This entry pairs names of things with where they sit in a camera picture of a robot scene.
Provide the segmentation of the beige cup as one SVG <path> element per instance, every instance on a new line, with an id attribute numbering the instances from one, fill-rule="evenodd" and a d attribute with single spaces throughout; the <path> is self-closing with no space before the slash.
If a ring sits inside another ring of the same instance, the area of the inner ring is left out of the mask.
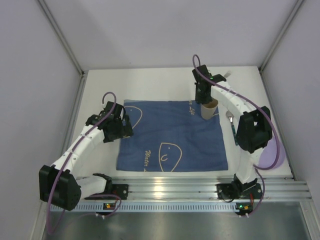
<path id="1" fill-rule="evenodd" d="M 200 105 L 201 117 L 204 120 L 211 119 L 214 116 L 215 112 L 216 112 L 218 104 L 219 104 L 219 102 L 214 98 L 209 103 L 201 104 Z"/>

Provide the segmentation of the fork with green handle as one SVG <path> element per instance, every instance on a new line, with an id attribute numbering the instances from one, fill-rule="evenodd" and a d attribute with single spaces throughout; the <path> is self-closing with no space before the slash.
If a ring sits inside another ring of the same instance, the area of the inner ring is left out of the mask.
<path id="1" fill-rule="evenodd" d="M 227 79 L 228 77 L 231 76 L 231 74 L 232 74 L 232 72 L 231 72 L 231 71 L 228 71 L 228 72 L 226 72 L 226 73 L 224 74 L 224 77 Z"/>

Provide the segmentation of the spoon with green handle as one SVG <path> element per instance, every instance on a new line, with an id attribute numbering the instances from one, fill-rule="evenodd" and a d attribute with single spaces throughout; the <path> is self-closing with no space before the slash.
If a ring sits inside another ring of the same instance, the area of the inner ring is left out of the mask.
<path id="1" fill-rule="evenodd" d="M 236 146 L 238 146 L 236 129 L 235 129 L 235 125 L 234 125 L 234 115 L 229 110 L 226 112 L 225 115 L 229 119 L 229 122 L 230 122 L 234 143 Z"/>

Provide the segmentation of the blue cloth placemat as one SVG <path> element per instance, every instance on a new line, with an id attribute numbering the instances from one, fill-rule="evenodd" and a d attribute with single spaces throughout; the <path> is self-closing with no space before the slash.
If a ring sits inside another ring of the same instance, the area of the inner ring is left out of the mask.
<path id="1" fill-rule="evenodd" d="M 228 170 L 218 109 L 206 120 L 201 106 L 187 101 L 125 100 L 133 136 L 123 138 L 116 163 L 128 172 Z"/>

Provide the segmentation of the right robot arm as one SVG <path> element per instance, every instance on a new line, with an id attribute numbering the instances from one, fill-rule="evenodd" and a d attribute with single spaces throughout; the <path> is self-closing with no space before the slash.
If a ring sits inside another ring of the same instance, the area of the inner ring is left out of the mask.
<path id="1" fill-rule="evenodd" d="M 240 147 L 240 160 L 235 178 L 243 185 L 253 182 L 256 177 L 254 166 L 259 163 L 263 148 L 272 139 L 273 133 L 266 117 L 270 110 L 263 106 L 258 110 L 248 100 L 240 97 L 220 74 L 211 75 L 206 65 L 192 70 L 195 79 L 195 100 L 207 104 L 215 99 L 230 111 L 238 122 L 236 142 Z"/>

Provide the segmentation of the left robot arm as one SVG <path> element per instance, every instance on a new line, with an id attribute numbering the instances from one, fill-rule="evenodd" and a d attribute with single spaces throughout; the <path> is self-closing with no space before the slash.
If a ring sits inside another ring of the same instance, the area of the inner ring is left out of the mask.
<path id="1" fill-rule="evenodd" d="M 40 200 L 71 211 L 82 199 L 111 195 L 113 183 L 110 176 L 103 173 L 80 176 L 80 170 L 89 163 L 89 156 L 96 147 L 133 134 L 124 106 L 107 102 L 99 114 L 87 119 L 80 135 L 62 156 L 39 170 Z"/>

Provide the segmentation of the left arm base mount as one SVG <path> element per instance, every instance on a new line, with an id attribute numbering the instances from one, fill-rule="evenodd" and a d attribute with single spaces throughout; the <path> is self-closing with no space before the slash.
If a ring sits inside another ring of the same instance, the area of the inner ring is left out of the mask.
<path id="1" fill-rule="evenodd" d="M 128 184 L 113 184 L 102 193 L 97 193 L 92 196 L 86 197 L 85 200 L 112 200 L 115 199 L 111 195 L 116 195 L 121 198 L 121 200 L 126 200 L 129 194 Z"/>

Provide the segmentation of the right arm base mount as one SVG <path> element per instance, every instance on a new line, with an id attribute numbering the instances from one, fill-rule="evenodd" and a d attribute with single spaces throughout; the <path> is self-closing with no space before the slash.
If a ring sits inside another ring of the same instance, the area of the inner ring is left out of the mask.
<path id="1" fill-rule="evenodd" d="M 258 183 L 258 179 L 253 177 L 253 180 L 242 183 L 234 174 L 230 183 L 219 183 L 216 185 L 218 199 L 226 203 L 234 200 L 249 200 L 253 197 L 254 200 L 263 198 L 263 189 Z"/>

